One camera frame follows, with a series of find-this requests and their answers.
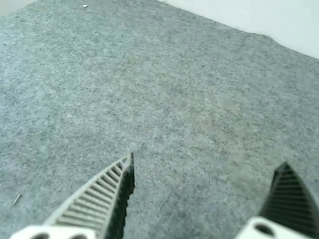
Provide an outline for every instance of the white wall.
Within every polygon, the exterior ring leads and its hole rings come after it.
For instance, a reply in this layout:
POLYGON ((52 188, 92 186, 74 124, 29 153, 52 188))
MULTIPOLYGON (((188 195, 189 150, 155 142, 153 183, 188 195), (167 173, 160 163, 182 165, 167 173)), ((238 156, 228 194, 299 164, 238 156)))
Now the white wall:
POLYGON ((319 0, 160 0, 319 59, 319 0))

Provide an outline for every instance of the white plastic part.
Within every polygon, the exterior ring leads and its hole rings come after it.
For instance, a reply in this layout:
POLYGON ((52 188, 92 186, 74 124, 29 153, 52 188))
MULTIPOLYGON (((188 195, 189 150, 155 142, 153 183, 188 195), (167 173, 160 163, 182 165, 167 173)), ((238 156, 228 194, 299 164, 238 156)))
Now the white plastic part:
POLYGON ((251 218, 235 239, 310 239, 309 237, 262 217, 251 218))
POLYGON ((29 226, 10 239, 95 239, 95 233, 91 229, 77 227, 29 226))
POLYGON ((112 163, 69 197, 43 226, 11 239, 121 239, 127 200, 134 189, 133 154, 112 163))

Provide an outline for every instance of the carpet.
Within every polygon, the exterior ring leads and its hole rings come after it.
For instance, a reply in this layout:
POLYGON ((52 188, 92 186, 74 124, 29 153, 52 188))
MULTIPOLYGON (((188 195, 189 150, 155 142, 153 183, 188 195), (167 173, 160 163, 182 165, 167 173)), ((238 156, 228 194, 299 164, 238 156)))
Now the carpet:
POLYGON ((126 239, 230 239, 284 161, 319 191, 314 58, 154 0, 40 0, 0 42, 1 238, 130 151, 126 239))

